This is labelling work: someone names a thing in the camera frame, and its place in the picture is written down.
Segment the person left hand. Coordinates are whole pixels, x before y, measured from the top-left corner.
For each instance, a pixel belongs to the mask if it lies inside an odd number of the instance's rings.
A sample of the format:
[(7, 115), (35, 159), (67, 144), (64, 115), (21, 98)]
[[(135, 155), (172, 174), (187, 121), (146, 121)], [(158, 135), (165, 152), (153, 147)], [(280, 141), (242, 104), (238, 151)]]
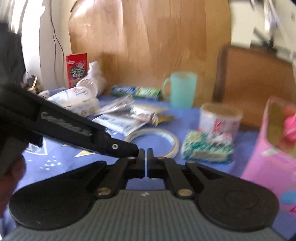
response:
[(10, 166), (7, 172), (1, 177), (1, 218), (13, 195), (18, 183), (26, 172), (26, 162), (23, 155), (20, 155)]

